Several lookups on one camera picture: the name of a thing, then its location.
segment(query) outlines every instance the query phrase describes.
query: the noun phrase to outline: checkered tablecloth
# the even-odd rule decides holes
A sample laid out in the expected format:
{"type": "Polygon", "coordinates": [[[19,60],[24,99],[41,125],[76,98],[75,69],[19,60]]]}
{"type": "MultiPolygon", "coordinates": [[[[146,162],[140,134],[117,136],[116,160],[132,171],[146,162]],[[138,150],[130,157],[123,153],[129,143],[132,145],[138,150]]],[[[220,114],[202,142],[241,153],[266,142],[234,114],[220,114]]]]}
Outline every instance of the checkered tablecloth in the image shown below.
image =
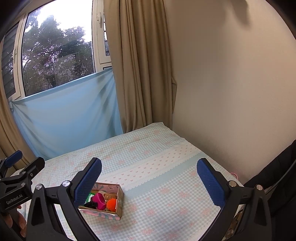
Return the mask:
{"type": "MultiPolygon", "coordinates": [[[[124,191],[121,220],[82,214],[102,241],[196,241],[220,210],[197,175],[197,161],[205,157],[227,180],[235,180],[201,150],[162,123],[154,123],[46,161],[32,189],[38,183],[52,187],[71,180],[92,157],[102,160],[98,181],[118,183],[124,191]]],[[[75,240],[56,208],[65,232],[75,240]]],[[[29,202],[24,205],[26,217],[28,209],[29,202]]]]}

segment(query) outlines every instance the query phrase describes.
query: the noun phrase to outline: hand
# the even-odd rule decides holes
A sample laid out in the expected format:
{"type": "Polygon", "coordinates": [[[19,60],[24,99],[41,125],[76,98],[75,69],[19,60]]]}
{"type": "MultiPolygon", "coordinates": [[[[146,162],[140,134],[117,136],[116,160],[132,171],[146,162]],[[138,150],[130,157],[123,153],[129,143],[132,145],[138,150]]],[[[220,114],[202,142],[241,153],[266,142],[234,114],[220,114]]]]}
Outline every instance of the hand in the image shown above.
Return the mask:
{"type": "MultiPolygon", "coordinates": [[[[18,212],[18,215],[19,215],[19,223],[18,223],[18,225],[19,225],[19,227],[21,229],[20,235],[25,238],[26,237],[26,232],[27,232],[27,222],[26,222],[25,218],[23,217],[23,215],[21,215],[19,212],[18,212]]],[[[5,220],[6,224],[7,224],[7,226],[11,228],[12,224],[13,224],[11,216],[6,215],[4,217],[4,220],[5,220]]]]}

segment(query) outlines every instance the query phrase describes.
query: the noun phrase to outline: pink patterned box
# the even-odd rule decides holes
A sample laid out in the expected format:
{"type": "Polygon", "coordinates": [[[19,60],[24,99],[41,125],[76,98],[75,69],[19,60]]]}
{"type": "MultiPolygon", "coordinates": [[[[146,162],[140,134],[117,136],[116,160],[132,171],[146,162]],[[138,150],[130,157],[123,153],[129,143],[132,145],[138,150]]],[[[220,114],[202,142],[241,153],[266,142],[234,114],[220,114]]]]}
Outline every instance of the pink patterned box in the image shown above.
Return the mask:
{"type": "Polygon", "coordinates": [[[122,217],[122,208],[123,208],[123,191],[119,184],[112,184],[112,183],[95,183],[92,191],[94,192],[103,192],[103,193],[117,193],[117,202],[116,202],[116,210],[115,212],[108,212],[108,211],[100,211],[88,207],[79,206],[78,210],[83,213],[87,213],[90,215],[113,219],[113,220],[120,220],[122,217]]]}

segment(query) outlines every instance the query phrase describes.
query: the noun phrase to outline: blue cloth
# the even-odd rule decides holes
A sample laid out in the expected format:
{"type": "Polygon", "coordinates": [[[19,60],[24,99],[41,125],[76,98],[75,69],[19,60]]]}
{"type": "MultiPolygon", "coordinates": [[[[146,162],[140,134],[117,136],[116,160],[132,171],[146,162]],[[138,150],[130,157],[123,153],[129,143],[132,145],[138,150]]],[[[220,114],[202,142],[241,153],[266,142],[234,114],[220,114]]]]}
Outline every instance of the blue cloth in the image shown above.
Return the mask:
{"type": "Polygon", "coordinates": [[[112,68],[12,101],[20,132],[45,160],[122,134],[112,68]]]}

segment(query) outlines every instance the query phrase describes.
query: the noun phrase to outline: curtain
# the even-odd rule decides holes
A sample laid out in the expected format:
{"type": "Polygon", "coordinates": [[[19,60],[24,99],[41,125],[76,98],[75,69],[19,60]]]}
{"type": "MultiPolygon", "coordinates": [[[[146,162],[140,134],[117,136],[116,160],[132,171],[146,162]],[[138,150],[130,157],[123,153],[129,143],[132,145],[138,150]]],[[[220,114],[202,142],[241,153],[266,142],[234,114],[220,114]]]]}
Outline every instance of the curtain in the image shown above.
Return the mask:
{"type": "Polygon", "coordinates": [[[121,124],[172,128],[176,83],[163,0],[104,0],[121,124]]]}
{"type": "Polygon", "coordinates": [[[112,68],[12,101],[28,145],[45,160],[122,134],[112,68]]]}
{"type": "Polygon", "coordinates": [[[13,173],[15,170],[24,168],[27,164],[34,161],[36,157],[22,137],[13,119],[5,96],[2,72],[0,68],[0,159],[10,156],[17,150],[22,151],[23,158],[9,170],[9,173],[13,173]]]}

